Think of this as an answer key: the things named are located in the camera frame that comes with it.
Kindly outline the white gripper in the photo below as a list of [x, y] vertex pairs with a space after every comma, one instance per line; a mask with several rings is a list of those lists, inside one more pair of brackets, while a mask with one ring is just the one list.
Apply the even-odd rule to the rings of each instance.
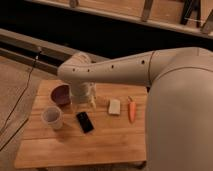
[[71, 84], [70, 98], [74, 103], [89, 103], [90, 107], [96, 110], [96, 85], [94, 83]]

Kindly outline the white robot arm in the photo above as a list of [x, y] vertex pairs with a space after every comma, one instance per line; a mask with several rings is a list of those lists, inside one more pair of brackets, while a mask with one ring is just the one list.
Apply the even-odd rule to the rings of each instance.
[[57, 71], [86, 82], [145, 86], [148, 171], [213, 171], [213, 51], [184, 47], [91, 63], [76, 53]]

